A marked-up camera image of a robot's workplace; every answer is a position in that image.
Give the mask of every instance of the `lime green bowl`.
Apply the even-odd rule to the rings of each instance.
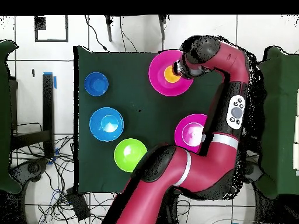
[[[114,150],[114,161],[125,172],[131,173],[147,152],[142,142],[134,138],[122,140]]]

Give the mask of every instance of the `white stripe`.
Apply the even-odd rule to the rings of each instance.
[[[190,168],[191,168],[191,155],[188,151],[186,151],[186,153],[187,153],[187,164],[186,164],[186,167],[185,167],[185,171],[183,173],[183,176],[180,178],[180,180],[177,183],[174,184],[174,186],[181,185],[184,182],[184,180],[187,178],[187,175],[190,171]]]
[[[221,134],[214,134],[212,142],[219,142],[221,144],[229,145],[235,149],[238,149],[239,142],[232,138],[231,136],[221,135]]]

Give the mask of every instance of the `chair leg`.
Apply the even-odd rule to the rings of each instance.
[[[108,15],[105,15],[106,18],[106,24],[107,24],[107,30],[108,30],[108,38],[109,41],[112,42],[112,35],[111,35],[111,17]]]
[[[164,19],[163,15],[159,15],[159,23],[160,23],[160,29],[161,29],[161,34],[162,34],[162,39],[165,39],[165,33],[164,33]]]

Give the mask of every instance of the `red robot arm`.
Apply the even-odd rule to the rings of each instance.
[[[213,36],[197,36],[186,44],[188,49],[174,64],[175,73],[192,78],[216,69],[229,78],[220,85],[204,127],[204,137],[211,140],[207,152],[198,155],[175,145],[148,152],[102,224],[155,224],[170,186],[201,192],[234,169],[249,82],[248,59],[243,51]]]

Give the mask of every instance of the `blue bowl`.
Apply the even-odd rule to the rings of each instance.
[[[109,86],[108,79],[100,72],[92,72],[84,82],[86,91],[92,96],[103,95]]]
[[[96,110],[89,120],[93,136],[103,142],[114,141],[124,130],[124,120],[113,108],[103,107]]]

